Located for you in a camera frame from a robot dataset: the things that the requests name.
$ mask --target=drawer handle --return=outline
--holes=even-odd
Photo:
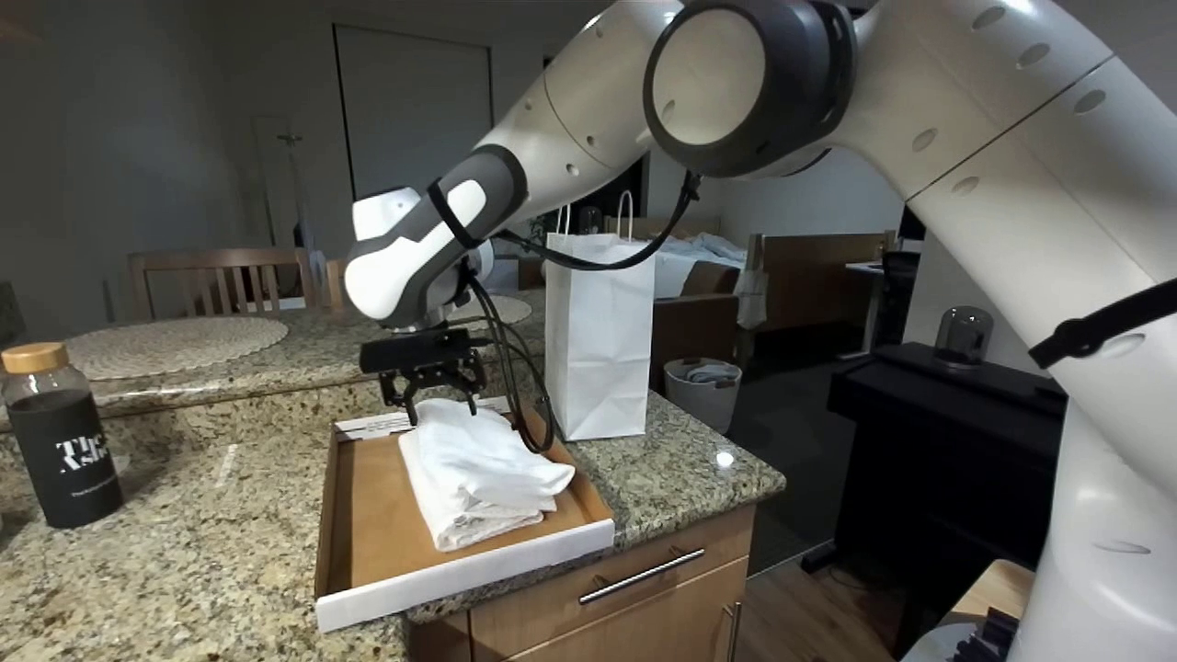
[[[639,580],[661,577],[661,575],[671,575],[671,570],[675,570],[675,567],[688,567],[688,562],[694,562],[694,558],[701,558],[701,556],[707,556],[707,547],[694,547],[694,553],[672,556],[672,558],[664,558],[664,562],[657,562],[657,567],[646,567],[646,570],[639,570],[639,575],[606,580],[606,584],[583,594],[583,596],[580,596],[580,607],[587,607],[587,602],[596,602],[596,600],[606,600],[606,596],[613,596],[613,594],[625,594],[625,589],[631,589],[631,584],[639,584]]]

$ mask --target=drawer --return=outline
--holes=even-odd
[[[754,509],[707,518],[472,612],[473,651],[514,655],[742,562]]]

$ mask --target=white cloth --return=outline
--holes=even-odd
[[[465,401],[418,401],[418,422],[400,436],[416,509],[436,553],[544,521],[572,467],[523,445],[512,422]]]

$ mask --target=gray floor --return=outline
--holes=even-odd
[[[778,368],[739,387],[729,437],[787,475],[787,490],[756,509],[754,570],[835,535],[854,445],[854,422],[823,404],[835,368]]]

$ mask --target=bottle label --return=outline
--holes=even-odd
[[[8,420],[48,526],[84,526],[121,509],[121,487],[93,394],[35,394],[15,401]]]

